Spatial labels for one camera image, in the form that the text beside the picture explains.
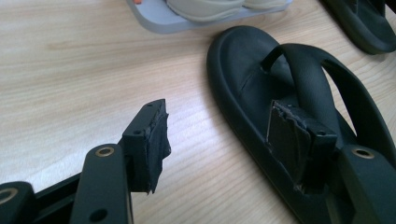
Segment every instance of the wood grain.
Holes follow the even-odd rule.
[[[396,29],[388,8],[387,18]],[[79,173],[91,148],[118,142],[143,104],[165,98],[173,151],[156,193],[133,193],[136,223],[296,223],[207,85],[207,49],[235,25],[329,51],[367,87],[396,139],[396,54],[359,51],[317,1],[157,35],[139,25],[124,0],[6,0],[0,1],[0,183],[28,181],[39,191]]]

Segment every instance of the footwear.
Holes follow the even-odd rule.
[[[244,0],[167,0],[167,5],[189,21],[218,21],[237,13]]]
[[[267,9],[285,6],[287,0],[246,0],[244,7],[252,9]]]
[[[206,66],[223,116],[303,223],[395,220],[393,140],[368,91],[332,55],[239,26],[214,40]]]
[[[349,39],[369,54],[396,50],[396,34],[385,18],[385,0],[320,0]]]

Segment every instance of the flip-flop strap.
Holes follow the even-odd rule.
[[[290,66],[299,107],[338,133],[337,147],[347,143],[340,134],[337,111],[323,69],[341,93],[358,143],[377,150],[396,168],[396,150],[387,125],[359,79],[328,52],[299,44],[274,48],[262,61],[262,69],[270,73],[272,65],[282,54]]]

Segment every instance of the light wood surface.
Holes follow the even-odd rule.
[[[318,1],[157,35],[125,0],[3,0],[0,183],[27,181],[39,191],[79,173],[90,149],[117,143],[143,104],[165,98],[172,154],[155,194],[133,193],[135,223],[296,223],[208,88],[209,44],[242,24],[329,51],[361,79],[396,139],[396,53],[362,53]]]

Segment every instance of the white shoe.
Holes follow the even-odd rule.
[[[246,0],[244,7],[252,9],[267,9],[272,7],[285,6],[287,0]]]
[[[239,11],[245,0],[167,0],[168,6],[189,21],[218,21]]]

